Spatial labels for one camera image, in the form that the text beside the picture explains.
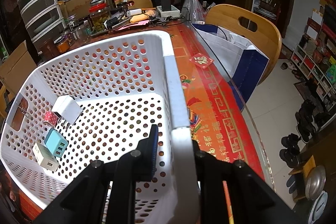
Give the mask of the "white plastic drawer unit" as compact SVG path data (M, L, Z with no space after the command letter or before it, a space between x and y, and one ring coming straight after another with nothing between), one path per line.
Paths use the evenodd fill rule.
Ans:
M17 0L25 28L38 50L49 39L56 40L66 28L58 0Z

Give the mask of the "light blue USB charger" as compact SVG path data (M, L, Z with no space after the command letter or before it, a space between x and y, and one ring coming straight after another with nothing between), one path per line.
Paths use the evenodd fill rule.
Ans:
M49 130L44 143L52 155L58 158L62 157L68 146L68 141L65 137L54 128Z

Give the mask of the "cardboard box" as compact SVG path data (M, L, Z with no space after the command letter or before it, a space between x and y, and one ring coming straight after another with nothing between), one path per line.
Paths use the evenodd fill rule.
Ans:
M24 41L1 65L1 83L11 94L16 95L36 67L36 63L27 50L26 41Z

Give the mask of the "black shoes on floor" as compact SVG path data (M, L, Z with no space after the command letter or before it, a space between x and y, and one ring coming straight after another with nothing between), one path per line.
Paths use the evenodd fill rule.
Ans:
M294 133L281 138L281 144L284 148L280 150L279 157L289 168L298 166L297 157L300 153L298 142L300 140L301 138Z

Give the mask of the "white power strip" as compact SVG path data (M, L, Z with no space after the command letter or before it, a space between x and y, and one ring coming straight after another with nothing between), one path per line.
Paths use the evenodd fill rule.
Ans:
M171 5L171 10L163 11L162 6L157 6L157 11L162 18L167 18L171 16L172 18L179 18L181 16L181 12L179 9Z

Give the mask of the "red lidded glass jar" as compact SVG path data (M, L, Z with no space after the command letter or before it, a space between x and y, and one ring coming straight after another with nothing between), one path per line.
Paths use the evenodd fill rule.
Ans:
M107 5L103 2L96 4L89 9L90 18L95 33L106 30L104 23L109 19L110 12Z

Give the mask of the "small white USB charger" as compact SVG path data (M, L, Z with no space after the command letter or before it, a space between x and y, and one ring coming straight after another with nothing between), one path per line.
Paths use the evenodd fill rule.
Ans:
M33 153L37 163L52 172L57 171L59 163L56 157L41 143L36 142L33 146Z

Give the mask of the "clear plastic bag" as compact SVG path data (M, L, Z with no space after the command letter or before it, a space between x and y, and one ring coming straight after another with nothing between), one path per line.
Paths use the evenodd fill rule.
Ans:
M185 0L181 14L191 23L204 22L206 13L198 0Z

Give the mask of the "red fu paper square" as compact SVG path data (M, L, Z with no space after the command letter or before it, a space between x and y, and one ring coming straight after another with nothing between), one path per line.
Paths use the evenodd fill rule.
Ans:
M197 53L196 55L193 55L190 59L190 62L195 64L197 67L200 67L202 69L206 69L209 67L214 60L206 55L203 55L201 53Z

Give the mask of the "large white charger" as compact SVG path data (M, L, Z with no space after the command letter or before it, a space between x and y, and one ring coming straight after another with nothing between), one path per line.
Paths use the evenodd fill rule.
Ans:
M82 111L82 108L69 95L58 97L52 107L52 112L65 119L70 125L74 125Z

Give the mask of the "white and blue paper bag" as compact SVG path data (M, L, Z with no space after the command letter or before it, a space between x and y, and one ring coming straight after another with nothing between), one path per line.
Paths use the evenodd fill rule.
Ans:
M223 27L193 24L195 32L224 69L224 79L238 108L243 110L269 63L269 58L250 40Z

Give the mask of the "white perforated plastic basket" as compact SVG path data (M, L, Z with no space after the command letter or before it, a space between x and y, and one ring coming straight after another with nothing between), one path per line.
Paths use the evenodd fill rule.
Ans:
M46 112L61 96L80 106L56 129L68 141L56 171L41 167L33 146L46 140ZM189 117L170 35L144 31L69 51L27 77L7 116L1 162L31 201L45 208L92 161L133 151L158 126L154 177L135 187L138 223L195 223L198 183Z

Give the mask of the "orange lidded small jar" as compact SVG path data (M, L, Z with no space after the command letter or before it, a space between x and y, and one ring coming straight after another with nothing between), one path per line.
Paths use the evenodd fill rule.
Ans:
M67 52L70 48L70 45L67 41L61 41L56 43L56 48L58 49L59 53L63 54Z

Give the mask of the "red polka dot charger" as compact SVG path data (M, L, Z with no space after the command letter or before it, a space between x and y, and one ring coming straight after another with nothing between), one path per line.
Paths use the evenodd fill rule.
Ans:
M43 123L50 127L55 127L58 123L59 117L52 111L47 111L43 118Z

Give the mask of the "white shelf with items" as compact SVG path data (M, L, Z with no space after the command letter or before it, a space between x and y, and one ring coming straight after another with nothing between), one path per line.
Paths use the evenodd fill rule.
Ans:
M315 91L327 111L335 107L335 8L313 10L305 32L291 56L303 76L315 83Z

